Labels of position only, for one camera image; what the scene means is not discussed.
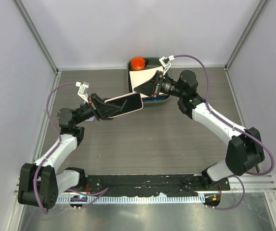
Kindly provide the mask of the phone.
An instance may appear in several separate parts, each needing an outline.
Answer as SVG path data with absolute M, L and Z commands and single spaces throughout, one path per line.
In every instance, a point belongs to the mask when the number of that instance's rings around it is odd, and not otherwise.
M 140 93 L 132 92 L 122 96 L 104 100 L 105 103 L 120 107 L 117 112 L 112 113 L 109 118 L 123 116 L 143 108 L 143 101 Z
M 95 119 L 95 116 L 92 116 L 92 117 L 90 117 L 90 118 L 88 118 L 88 119 L 86 119 L 85 120 L 85 122 L 92 122 L 92 121 L 94 121 L 94 119 Z

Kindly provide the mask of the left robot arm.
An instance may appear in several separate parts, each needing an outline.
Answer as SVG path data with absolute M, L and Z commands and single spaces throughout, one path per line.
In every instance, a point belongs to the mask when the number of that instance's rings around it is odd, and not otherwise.
M 74 151 L 84 138 L 85 129 L 78 124 L 95 117 L 105 120 L 121 112 L 128 102 L 126 96 L 102 99 L 93 93 L 86 103 L 76 109 L 62 108 L 57 113 L 59 133 L 52 147 L 34 163 L 25 163 L 20 171 L 18 203 L 40 207 L 44 213 L 51 209 L 59 194 L 72 188 L 81 192 L 87 181 L 84 171 L 76 168 L 57 171 L 68 155 Z

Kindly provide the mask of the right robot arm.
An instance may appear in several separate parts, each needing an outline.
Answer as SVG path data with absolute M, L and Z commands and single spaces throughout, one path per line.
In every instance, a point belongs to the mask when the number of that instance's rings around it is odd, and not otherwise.
M 257 129 L 246 129 L 224 116 L 215 116 L 215 110 L 197 93 L 198 81 L 194 72 L 182 71 L 177 81 L 163 73 L 161 68 L 129 71 L 134 92 L 155 98 L 160 94 L 178 97 L 179 110 L 190 119 L 203 124 L 227 145 L 225 159 L 206 168 L 201 184 L 214 189 L 220 180 L 231 175 L 241 176 L 264 159 L 261 136 Z

